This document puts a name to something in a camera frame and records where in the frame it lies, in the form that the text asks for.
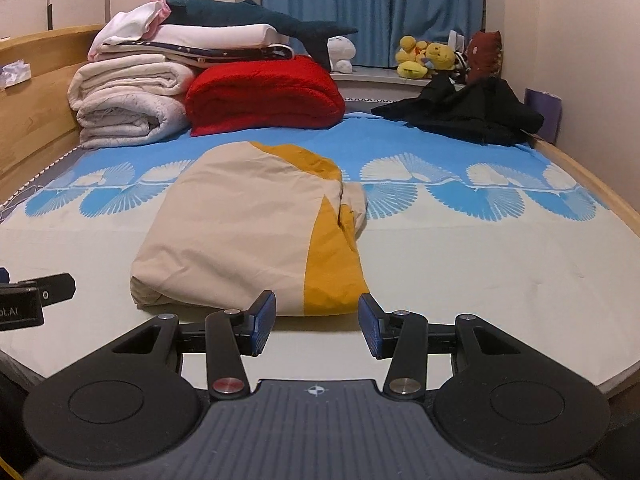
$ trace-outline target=beige and yellow bag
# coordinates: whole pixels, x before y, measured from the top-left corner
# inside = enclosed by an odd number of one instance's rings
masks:
[[[131,269],[139,307],[247,309],[265,289],[280,316],[357,309],[367,285],[356,248],[359,184],[329,159],[283,144],[209,150],[168,189]]]

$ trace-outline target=folded white blanket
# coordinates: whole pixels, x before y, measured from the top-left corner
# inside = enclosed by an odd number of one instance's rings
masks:
[[[78,111],[82,148],[150,144],[188,126],[184,105],[176,98],[135,88],[95,92]]]
[[[178,95],[189,89],[195,76],[192,68],[168,61],[162,54],[126,56],[81,66],[71,80],[67,97],[71,108],[79,110],[94,92],[120,86],[156,95]]]
[[[289,38],[278,34],[265,23],[239,27],[194,27],[193,25],[160,25],[147,39],[203,49],[260,48],[270,44],[286,44]]]
[[[296,55],[289,45],[284,44],[272,44],[260,48],[205,50],[143,41],[142,44],[103,45],[95,55],[95,60],[104,61],[132,54],[162,54],[169,60],[201,69],[207,69],[222,62],[284,60],[293,59]]]
[[[150,38],[169,14],[171,9],[166,0],[152,0],[130,12],[117,13],[94,38],[87,59],[93,61],[97,48],[103,43],[118,44]]]

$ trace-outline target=bed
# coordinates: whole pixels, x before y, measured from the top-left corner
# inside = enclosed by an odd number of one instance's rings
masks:
[[[0,333],[0,350],[44,376],[163,310],[184,321],[203,308],[138,310],[130,263],[166,189],[204,151],[236,140],[293,142],[361,182],[367,225],[358,248],[374,297],[431,322],[473,312],[613,395],[640,380],[640,216],[588,170],[538,141],[476,146],[366,113],[416,91],[370,74],[338,81],[353,111],[329,130],[267,128],[85,151],[66,89],[99,27],[10,40],[2,64],[31,63],[31,81],[0,95],[0,266],[22,280],[70,272],[73,300],[37,328]],[[204,356],[183,376],[205,386]],[[260,378],[375,378],[355,316],[279,318]],[[431,358],[428,387],[450,376]]]

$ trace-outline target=red fleece blanket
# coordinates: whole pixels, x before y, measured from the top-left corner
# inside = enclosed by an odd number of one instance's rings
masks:
[[[237,61],[206,69],[185,100],[192,136],[246,128],[328,128],[344,115],[331,76],[306,56]]]

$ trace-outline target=crosshair logo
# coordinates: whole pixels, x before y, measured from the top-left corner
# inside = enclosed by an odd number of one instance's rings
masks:
[[[318,384],[314,384],[311,388],[309,388],[306,392],[310,395],[313,395],[314,397],[319,397],[322,394],[324,394],[325,392],[328,392],[329,390],[327,390],[326,388],[323,388],[322,386],[319,386]]]

